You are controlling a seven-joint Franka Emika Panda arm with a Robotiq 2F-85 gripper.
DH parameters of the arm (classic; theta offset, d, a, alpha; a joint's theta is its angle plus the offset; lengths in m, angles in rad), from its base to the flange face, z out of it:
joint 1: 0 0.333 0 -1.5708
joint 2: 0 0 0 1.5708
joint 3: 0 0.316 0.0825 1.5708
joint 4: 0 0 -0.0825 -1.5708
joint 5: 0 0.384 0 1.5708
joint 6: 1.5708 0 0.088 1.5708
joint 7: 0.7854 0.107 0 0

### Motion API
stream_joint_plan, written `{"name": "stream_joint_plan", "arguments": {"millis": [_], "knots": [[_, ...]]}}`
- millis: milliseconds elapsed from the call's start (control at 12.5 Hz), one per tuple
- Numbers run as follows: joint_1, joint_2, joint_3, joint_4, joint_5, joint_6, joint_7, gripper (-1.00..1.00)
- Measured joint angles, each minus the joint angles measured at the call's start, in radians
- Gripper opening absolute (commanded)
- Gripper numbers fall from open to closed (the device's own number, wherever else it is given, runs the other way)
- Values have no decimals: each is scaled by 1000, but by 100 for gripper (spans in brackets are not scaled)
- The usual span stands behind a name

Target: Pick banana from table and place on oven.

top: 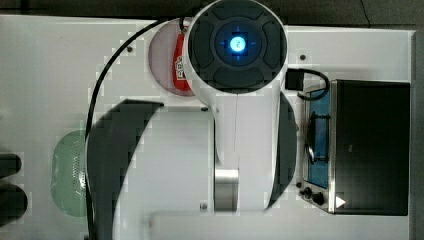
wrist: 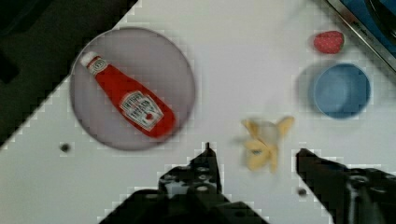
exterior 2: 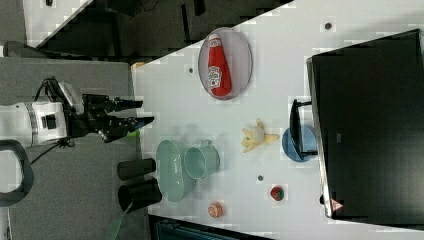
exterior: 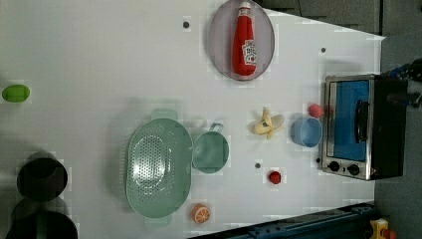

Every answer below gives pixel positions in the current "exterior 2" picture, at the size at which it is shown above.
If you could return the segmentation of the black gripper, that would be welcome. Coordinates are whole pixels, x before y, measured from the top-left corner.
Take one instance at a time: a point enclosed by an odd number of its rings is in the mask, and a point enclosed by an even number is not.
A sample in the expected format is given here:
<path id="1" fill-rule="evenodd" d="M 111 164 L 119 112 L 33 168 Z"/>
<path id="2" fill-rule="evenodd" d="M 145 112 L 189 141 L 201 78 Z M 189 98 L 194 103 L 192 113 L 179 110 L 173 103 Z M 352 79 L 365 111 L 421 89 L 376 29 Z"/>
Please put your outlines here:
<path id="1" fill-rule="evenodd" d="M 112 117 L 112 111 L 141 108 L 143 101 L 127 100 L 116 97 L 112 100 L 107 95 L 84 94 L 82 96 L 84 111 L 82 114 L 71 113 L 68 118 L 68 137 L 79 138 L 89 133 L 99 134 L 105 143 L 114 138 L 125 137 L 128 133 L 152 123 L 154 117 Z"/>

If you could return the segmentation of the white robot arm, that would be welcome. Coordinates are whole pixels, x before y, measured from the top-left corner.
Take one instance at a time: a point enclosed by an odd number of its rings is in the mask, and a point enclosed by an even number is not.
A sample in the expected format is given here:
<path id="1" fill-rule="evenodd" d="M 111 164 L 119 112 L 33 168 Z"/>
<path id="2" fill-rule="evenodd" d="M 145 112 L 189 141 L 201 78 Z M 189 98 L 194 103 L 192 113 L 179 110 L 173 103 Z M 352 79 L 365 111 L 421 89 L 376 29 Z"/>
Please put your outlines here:
<path id="1" fill-rule="evenodd" d="M 104 143 L 124 138 L 128 133 L 152 123 L 154 117 L 117 117 L 111 112 L 141 108 L 142 101 L 111 99 L 107 95 L 84 94 L 83 112 L 62 102 L 17 103 L 1 107 L 1 139 L 16 140 L 24 148 L 57 143 L 99 134 Z"/>

